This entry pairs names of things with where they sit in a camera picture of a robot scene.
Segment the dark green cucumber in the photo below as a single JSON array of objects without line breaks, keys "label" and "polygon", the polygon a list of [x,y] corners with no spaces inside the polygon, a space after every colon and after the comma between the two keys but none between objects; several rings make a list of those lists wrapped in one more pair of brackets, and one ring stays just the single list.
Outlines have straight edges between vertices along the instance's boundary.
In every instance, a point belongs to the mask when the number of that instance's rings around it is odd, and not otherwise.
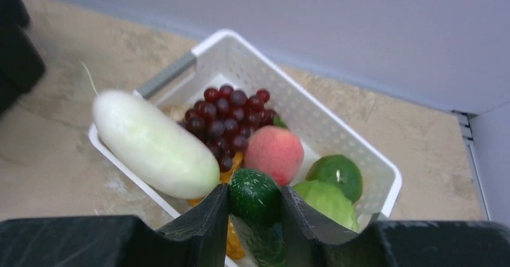
[{"label": "dark green cucumber", "polygon": [[228,188],[230,217],[239,241],[257,266],[285,266],[281,189],[259,170],[235,171]]}]

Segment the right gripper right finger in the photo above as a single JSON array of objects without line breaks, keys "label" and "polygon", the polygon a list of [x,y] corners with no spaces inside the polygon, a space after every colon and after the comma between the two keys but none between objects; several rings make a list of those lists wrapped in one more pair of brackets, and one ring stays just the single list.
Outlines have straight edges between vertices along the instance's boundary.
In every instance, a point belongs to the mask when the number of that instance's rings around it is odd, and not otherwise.
[{"label": "right gripper right finger", "polygon": [[281,192],[286,266],[509,266],[509,228],[489,221],[372,221],[360,233]]}]

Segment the green cabbage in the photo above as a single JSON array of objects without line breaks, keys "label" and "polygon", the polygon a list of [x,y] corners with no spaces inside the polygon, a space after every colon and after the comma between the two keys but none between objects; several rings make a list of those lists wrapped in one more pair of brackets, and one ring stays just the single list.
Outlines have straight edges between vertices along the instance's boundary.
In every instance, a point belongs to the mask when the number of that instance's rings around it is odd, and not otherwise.
[{"label": "green cabbage", "polygon": [[336,223],[359,233],[360,226],[352,201],[335,185],[320,180],[303,181],[293,190],[312,208]]}]

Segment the white radish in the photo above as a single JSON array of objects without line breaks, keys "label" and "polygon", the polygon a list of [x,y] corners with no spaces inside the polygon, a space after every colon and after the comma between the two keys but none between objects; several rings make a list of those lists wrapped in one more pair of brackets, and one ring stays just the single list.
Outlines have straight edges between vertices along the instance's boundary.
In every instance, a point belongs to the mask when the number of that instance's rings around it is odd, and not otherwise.
[{"label": "white radish", "polygon": [[219,184],[220,168],[212,152],[140,91],[97,91],[92,116],[93,127],[110,152],[158,191],[195,199]]}]

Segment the red grape bunch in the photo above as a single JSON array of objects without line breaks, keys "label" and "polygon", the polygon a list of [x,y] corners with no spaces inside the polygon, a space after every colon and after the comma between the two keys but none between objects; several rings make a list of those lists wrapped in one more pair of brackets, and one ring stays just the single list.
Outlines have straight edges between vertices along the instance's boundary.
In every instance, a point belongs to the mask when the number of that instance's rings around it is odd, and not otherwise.
[{"label": "red grape bunch", "polygon": [[242,164],[249,137],[261,127],[273,126],[277,112],[266,107],[270,98],[264,88],[247,96],[229,84],[209,87],[179,124],[206,144],[220,172],[226,173]]}]

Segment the black plastic toolbox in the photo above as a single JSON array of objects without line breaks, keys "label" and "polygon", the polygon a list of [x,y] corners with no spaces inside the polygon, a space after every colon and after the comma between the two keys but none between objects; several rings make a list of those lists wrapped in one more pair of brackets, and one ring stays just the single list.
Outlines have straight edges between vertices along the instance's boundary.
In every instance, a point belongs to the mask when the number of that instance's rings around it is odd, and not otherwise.
[{"label": "black plastic toolbox", "polygon": [[25,33],[30,22],[22,0],[1,0],[1,114],[29,93],[46,71]]}]

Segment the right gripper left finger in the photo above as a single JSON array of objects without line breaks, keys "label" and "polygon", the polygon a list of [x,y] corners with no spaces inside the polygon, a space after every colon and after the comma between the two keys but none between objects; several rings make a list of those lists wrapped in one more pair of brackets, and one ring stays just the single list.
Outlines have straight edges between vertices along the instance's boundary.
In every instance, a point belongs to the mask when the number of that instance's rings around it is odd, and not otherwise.
[{"label": "right gripper left finger", "polygon": [[227,187],[154,230],[135,215],[10,219],[2,266],[223,266]]}]

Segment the pink peach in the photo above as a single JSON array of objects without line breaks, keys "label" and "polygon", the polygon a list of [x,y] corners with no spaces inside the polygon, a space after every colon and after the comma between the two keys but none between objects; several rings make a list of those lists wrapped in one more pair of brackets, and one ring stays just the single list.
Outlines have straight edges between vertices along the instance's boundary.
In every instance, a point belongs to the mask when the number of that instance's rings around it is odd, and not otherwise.
[{"label": "pink peach", "polygon": [[293,132],[277,126],[265,126],[248,139],[244,165],[269,174],[280,186],[288,185],[298,174],[304,149]]}]

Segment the green lime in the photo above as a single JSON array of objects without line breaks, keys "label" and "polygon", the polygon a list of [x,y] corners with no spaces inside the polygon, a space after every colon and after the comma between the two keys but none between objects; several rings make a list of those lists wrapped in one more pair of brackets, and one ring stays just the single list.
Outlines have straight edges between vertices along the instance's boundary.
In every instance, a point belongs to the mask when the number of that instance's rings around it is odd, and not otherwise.
[{"label": "green lime", "polygon": [[352,203],[363,193],[363,176],[357,165],[344,155],[327,155],[309,168],[306,180],[320,180],[336,185]]}]

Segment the green leafy vegetable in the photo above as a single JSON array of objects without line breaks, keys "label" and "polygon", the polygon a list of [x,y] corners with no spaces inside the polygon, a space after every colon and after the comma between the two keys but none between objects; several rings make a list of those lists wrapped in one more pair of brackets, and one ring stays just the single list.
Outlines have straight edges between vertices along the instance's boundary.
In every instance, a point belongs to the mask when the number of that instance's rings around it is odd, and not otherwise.
[{"label": "green leafy vegetable", "polygon": [[273,118],[273,123],[272,123],[274,126],[277,126],[277,127],[281,127],[283,129],[289,129],[289,127],[287,126],[287,124],[281,119],[281,117],[276,114]]}]

